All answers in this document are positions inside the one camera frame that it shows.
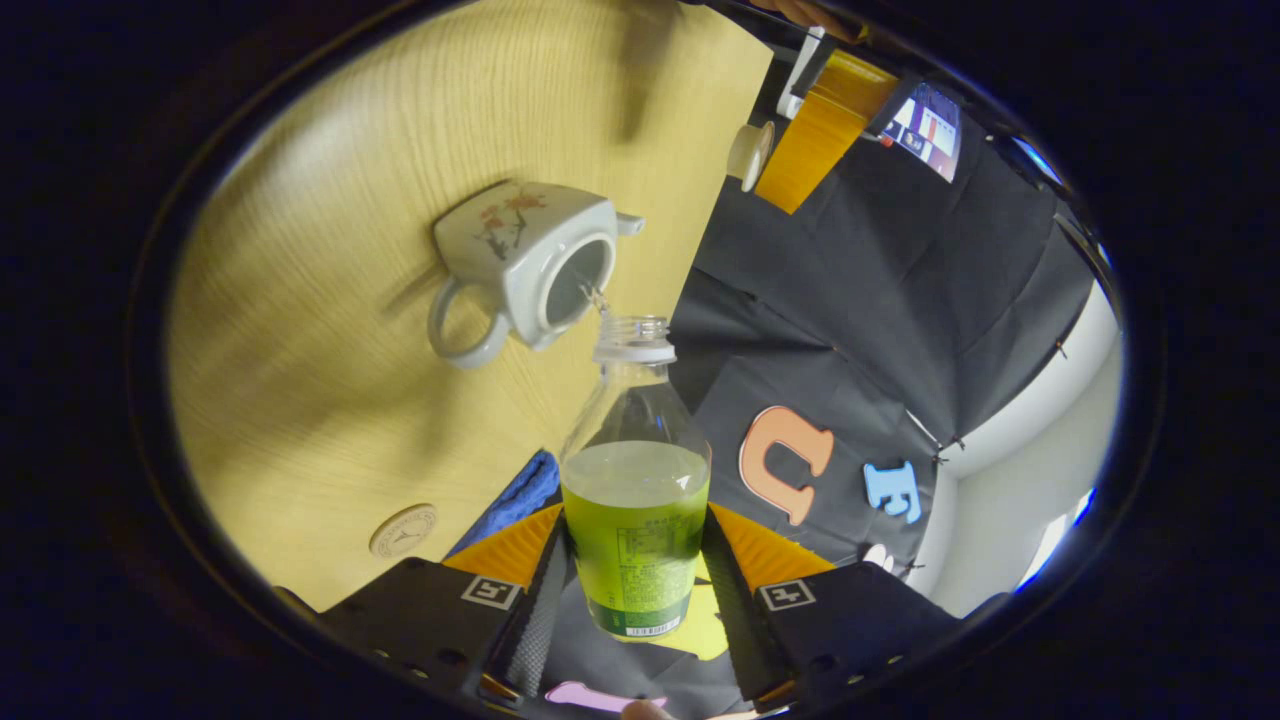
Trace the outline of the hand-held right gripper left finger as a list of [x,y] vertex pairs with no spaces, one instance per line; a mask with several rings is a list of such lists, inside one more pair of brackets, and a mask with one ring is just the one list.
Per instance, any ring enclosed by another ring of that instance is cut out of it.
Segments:
[[433,693],[529,703],[568,570],[563,507],[554,503],[445,561],[404,559],[317,619]]

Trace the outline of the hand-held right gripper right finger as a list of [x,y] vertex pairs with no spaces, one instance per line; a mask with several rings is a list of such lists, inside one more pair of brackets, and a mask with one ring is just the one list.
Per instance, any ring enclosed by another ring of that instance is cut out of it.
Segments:
[[701,556],[742,697],[827,708],[900,675],[966,624],[873,562],[837,566],[718,503]]

